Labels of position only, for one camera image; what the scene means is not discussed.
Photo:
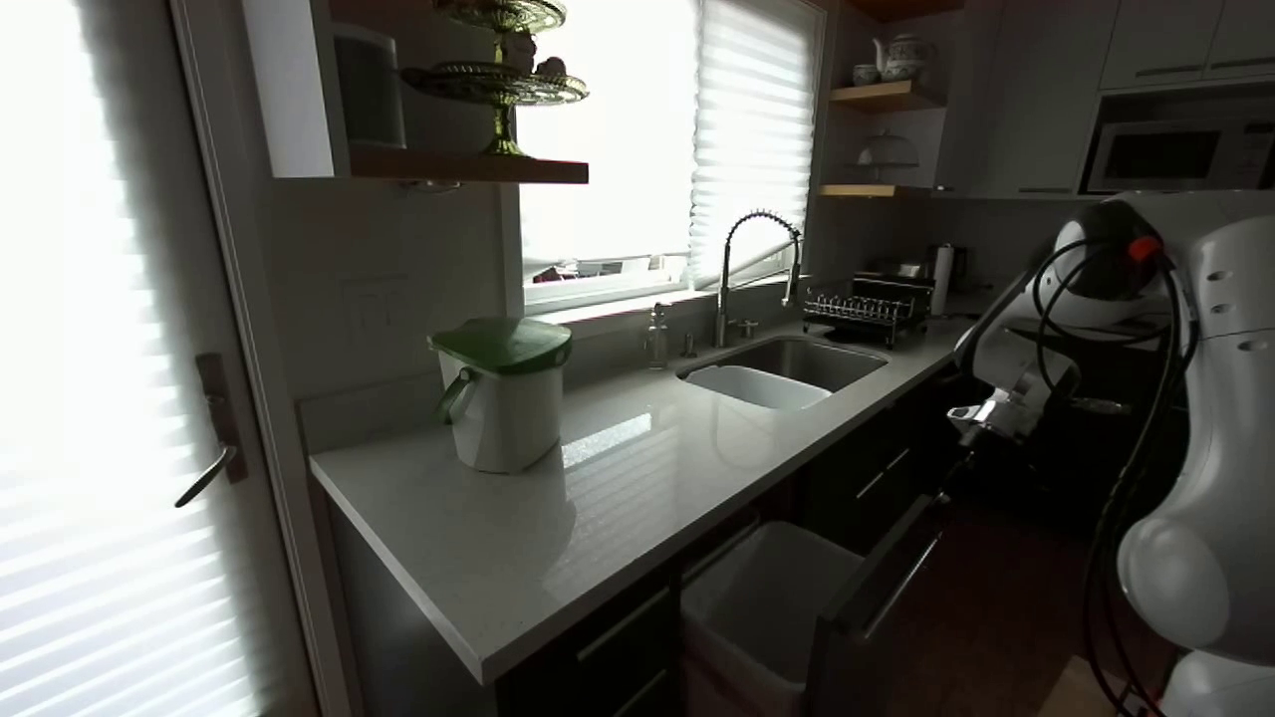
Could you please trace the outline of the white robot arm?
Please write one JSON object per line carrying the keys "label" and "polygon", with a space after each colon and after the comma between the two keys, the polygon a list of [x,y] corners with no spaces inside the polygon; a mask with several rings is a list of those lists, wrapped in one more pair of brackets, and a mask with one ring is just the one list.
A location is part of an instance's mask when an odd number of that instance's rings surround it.
{"label": "white robot arm", "polygon": [[1122,189],[1070,215],[958,338],[989,395],[965,435],[1022,438],[1074,363],[1058,338],[1114,338],[1166,314],[1188,448],[1166,492],[1118,532],[1114,576],[1170,645],[1166,717],[1275,717],[1275,193]]}

